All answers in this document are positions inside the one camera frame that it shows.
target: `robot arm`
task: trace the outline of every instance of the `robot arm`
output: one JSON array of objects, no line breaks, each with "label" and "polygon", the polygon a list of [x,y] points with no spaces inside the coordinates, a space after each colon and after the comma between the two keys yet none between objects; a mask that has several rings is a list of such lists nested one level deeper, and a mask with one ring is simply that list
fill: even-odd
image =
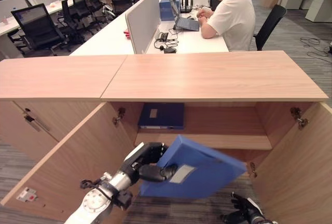
[{"label": "robot arm", "polygon": [[111,213],[114,205],[122,210],[130,206],[132,194],[127,189],[140,178],[155,182],[171,178],[176,172],[176,165],[166,168],[150,165],[157,163],[166,150],[167,146],[162,143],[141,143],[128,154],[114,176],[105,172],[94,182],[83,180],[80,187],[92,190],[85,195],[80,207],[65,224],[100,223]]}]

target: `door handle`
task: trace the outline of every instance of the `door handle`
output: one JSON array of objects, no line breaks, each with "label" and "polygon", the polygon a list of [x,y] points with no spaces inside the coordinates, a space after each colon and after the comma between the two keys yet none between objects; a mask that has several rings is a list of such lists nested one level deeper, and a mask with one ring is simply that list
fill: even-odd
[{"label": "door handle", "polygon": [[40,118],[33,114],[29,108],[24,109],[24,112],[28,116],[32,117],[45,131],[50,131],[50,127],[48,127]]},{"label": "door handle", "polygon": [[25,115],[24,116],[25,118],[25,121],[33,128],[35,129],[37,132],[40,132],[40,128],[38,127],[38,125],[34,122],[35,119],[32,118],[31,116],[29,115]]}]

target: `storage box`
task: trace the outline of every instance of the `storage box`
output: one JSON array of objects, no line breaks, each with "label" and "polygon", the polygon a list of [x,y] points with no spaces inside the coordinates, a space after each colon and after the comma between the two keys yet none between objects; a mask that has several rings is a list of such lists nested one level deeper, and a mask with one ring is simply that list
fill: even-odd
[{"label": "storage box", "polygon": [[[180,9],[180,0],[176,0],[176,6]],[[159,3],[160,18],[162,21],[173,21],[174,15],[171,9],[170,0],[161,0]]]}]

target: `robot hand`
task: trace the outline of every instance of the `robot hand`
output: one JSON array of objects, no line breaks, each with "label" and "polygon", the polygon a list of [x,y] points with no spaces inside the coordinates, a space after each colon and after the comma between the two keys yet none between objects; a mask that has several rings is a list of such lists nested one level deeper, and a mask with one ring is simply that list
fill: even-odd
[{"label": "robot hand", "polygon": [[110,214],[114,204],[122,210],[130,206],[133,195],[127,189],[140,178],[155,182],[171,178],[177,170],[176,165],[165,168],[150,165],[157,163],[166,150],[167,146],[162,143],[141,143],[129,153],[114,176],[105,172],[94,182],[83,180],[81,188],[93,189],[65,224],[100,223]]},{"label": "robot hand", "polygon": [[234,192],[232,192],[231,196],[234,198],[231,202],[238,211],[228,215],[221,215],[221,219],[225,224],[239,224],[243,221],[248,221],[249,224],[278,224],[275,221],[266,220],[262,211],[252,199],[243,198]]}]

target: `laptop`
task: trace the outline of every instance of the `laptop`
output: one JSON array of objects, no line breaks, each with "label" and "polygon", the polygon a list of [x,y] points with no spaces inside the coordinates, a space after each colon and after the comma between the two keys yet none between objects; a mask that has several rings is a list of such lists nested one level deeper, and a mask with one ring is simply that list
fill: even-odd
[{"label": "laptop", "polygon": [[170,0],[170,3],[171,3],[171,9],[173,12],[176,27],[190,30],[190,31],[199,31],[199,22],[198,21],[180,17],[178,8],[176,6],[176,1]]}]

